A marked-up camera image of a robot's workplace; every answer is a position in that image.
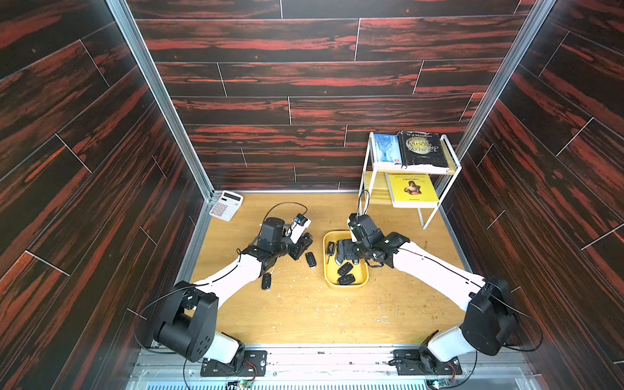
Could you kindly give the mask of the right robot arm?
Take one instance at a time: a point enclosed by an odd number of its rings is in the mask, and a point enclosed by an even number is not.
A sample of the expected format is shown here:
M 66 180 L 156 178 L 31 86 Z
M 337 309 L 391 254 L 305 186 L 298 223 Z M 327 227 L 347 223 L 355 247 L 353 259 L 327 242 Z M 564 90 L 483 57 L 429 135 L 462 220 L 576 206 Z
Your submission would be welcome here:
M 355 224 L 349 232 L 361 258 L 413 276 L 465 312 L 461 323 L 426 339 L 421 348 L 424 362 L 449 362 L 470 352 L 495 356 L 516 330 L 518 317 L 505 280 L 455 267 L 397 232 L 385 235 L 365 224 Z

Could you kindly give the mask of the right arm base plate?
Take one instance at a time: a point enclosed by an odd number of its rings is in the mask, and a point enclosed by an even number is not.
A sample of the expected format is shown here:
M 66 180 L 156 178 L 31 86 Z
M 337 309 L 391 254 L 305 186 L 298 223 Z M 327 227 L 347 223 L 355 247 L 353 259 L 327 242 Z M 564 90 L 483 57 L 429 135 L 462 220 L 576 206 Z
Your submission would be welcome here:
M 442 362 L 429 352 L 421 352 L 419 349 L 395 349 L 388 365 L 395 367 L 398 375 L 457 376 L 462 374 L 462 367 L 457 358 Z

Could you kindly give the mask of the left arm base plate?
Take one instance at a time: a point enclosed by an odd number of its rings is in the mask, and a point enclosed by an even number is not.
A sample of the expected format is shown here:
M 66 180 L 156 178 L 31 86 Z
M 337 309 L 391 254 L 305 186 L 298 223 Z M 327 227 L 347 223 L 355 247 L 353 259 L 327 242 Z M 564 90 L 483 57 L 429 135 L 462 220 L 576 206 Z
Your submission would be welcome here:
M 217 360 L 204 359 L 201 365 L 202 378 L 218 377 L 264 377 L 267 368 L 267 351 L 261 349 L 246 349 L 237 354 L 229 363 Z

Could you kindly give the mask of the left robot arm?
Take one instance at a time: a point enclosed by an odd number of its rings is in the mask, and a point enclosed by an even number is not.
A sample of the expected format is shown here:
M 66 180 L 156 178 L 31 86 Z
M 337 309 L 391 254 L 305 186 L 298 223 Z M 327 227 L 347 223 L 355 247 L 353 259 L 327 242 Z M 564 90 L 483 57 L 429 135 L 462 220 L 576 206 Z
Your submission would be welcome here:
M 243 342 L 216 331 L 219 309 L 247 284 L 263 278 L 278 258 L 298 260 L 313 243 L 306 230 L 311 221 L 303 214 L 291 224 L 270 217 L 257 237 L 236 259 L 213 276 L 195 284 L 180 281 L 156 300 L 147 325 L 153 341 L 189 362 L 202 359 L 239 369 L 243 365 Z

